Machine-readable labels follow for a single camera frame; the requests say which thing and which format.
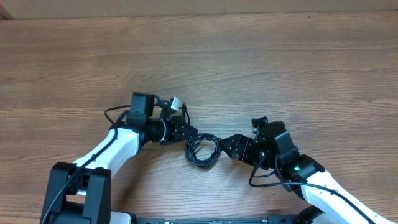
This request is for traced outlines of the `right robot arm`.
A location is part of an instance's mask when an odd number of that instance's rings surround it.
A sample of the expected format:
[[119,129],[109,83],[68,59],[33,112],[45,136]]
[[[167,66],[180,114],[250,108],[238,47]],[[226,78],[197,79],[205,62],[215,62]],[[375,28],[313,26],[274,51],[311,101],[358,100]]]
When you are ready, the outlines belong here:
[[293,223],[389,223],[346,191],[316,160],[301,154],[285,124],[266,117],[252,120],[254,138],[235,134],[219,146],[232,159],[258,169],[272,169],[278,186],[311,206]]

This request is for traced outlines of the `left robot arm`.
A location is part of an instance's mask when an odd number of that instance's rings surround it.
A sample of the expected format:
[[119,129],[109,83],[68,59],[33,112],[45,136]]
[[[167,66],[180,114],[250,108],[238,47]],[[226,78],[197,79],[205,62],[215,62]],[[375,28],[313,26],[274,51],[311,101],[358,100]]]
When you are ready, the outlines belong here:
[[74,162],[56,163],[49,175],[40,221],[48,223],[137,223],[134,214],[111,208],[111,180],[123,164],[149,141],[161,145],[186,141],[197,134],[186,104],[132,94],[111,120],[106,138]]

